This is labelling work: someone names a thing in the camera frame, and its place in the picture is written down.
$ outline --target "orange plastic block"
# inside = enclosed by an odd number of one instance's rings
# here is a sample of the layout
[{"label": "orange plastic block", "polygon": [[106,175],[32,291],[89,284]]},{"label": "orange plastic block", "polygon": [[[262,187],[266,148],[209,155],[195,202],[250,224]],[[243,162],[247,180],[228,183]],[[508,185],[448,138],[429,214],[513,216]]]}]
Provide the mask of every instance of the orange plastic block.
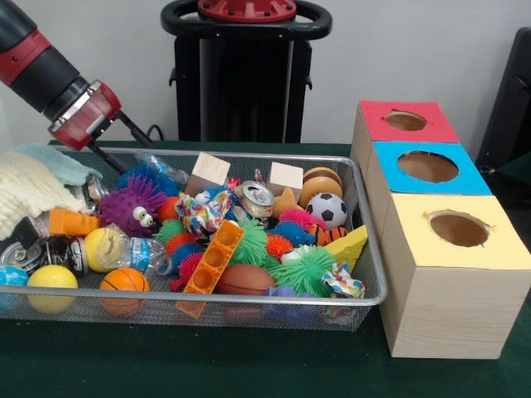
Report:
[{"label": "orange plastic block", "polygon": [[[211,294],[227,264],[229,264],[236,247],[240,244],[243,233],[242,228],[225,220],[208,245],[207,251],[199,261],[183,293]],[[207,304],[204,302],[177,302],[178,309],[194,318],[201,316],[205,305]]]},{"label": "orange plastic block", "polygon": [[100,228],[98,217],[62,209],[50,210],[48,230],[51,235],[87,236],[98,228]]}]

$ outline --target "wire mesh basket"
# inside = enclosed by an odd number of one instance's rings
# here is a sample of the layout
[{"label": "wire mesh basket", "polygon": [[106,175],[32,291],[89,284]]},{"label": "wire mesh basket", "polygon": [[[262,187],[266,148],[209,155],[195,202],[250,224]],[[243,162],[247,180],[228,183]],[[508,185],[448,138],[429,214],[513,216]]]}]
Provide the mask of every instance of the wire mesh basket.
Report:
[{"label": "wire mesh basket", "polygon": [[[86,166],[103,173],[107,187],[115,187],[119,174],[90,152],[72,152],[57,147]],[[172,150],[143,150],[108,148],[122,162],[134,166],[134,154],[150,152],[175,169],[192,171],[198,152]],[[229,175],[242,181],[251,180],[255,169],[269,172],[273,161],[302,167],[329,167],[342,178],[343,199],[348,208],[347,228],[365,224],[368,243],[353,272],[355,279],[365,283],[365,298],[287,298],[226,294],[180,294],[169,288],[170,276],[150,279],[151,291],[126,292],[99,290],[104,277],[90,273],[78,278],[79,289],[51,289],[0,286],[0,318],[24,320],[53,320],[62,322],[141,323],[163,325],[194,325],[251,328],[300,328],[318,330],[356,330],[370,308],[381,303],[387,295],[387,284],[368,210],[363,179],[358,166],[348,158],[297,156],[253,153],[211,153],[231,164]],[[0,242],[0,251],[11,243]],[[200,318],[195,319],[176,308],[177,301],[207,303]],[[46,308],[66,307],[59,313],[37,312],[34,307],[44,303]],[[120,316],[108,311],[109,304],[132,308]]]}]

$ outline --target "purple fuzzy toy with eyes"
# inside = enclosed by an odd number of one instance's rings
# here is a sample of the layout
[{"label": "purple fuzzy toy with eyes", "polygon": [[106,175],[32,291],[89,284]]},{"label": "purple fuzzy toy with eyes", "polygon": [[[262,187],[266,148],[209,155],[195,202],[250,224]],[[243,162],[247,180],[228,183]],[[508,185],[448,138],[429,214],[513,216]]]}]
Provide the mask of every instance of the purple fuzzy toy with eyes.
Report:
[{"label": "purple fuzzy toy with eyes", "polygon": [[141,237],[152,233],[150,227],[157,209],[166,201],[158,185],[141,176],[131,176],[127,186],[101,200],[102,226],[115,223],[127,236]]}]

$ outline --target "green table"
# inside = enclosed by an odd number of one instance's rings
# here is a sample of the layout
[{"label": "green table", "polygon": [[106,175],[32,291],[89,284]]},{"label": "green table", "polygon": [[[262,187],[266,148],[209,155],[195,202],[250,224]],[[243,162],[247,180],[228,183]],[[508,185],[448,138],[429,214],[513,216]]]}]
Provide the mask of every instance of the green table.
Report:
[{"label": "green table", "polygon": [[[227,151],[226,143],[157,148]],[[348,145],[231,144],[348,156]],[[2,397],[525,397],[531,303],[498,361],[393,359],[377,308],[355,333],[0,322]]]}]

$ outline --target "knit cloth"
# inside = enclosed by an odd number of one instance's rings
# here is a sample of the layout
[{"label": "knit cloth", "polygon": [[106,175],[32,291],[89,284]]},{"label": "knit cloth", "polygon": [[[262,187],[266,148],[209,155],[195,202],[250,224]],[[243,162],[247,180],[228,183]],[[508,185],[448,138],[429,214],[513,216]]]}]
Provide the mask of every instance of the knit cloth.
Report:
[{"label": "knit cloth", "polygon": [[0,155],[0,240],[11,236],[25,216],[55,208],[81,211],[85,206],[43,163],[17,151]]},{"label": "knit cloth", "polygon": [[15,148],[18,152],[43,162],[48,170],[56,176],[63,185],[80,187],[85,185],[89,174],[102,178],[100,172],[94,168],[82,165],[77,160],[66,156],[57,149],[39,143],[30,143],[23,147]]}]

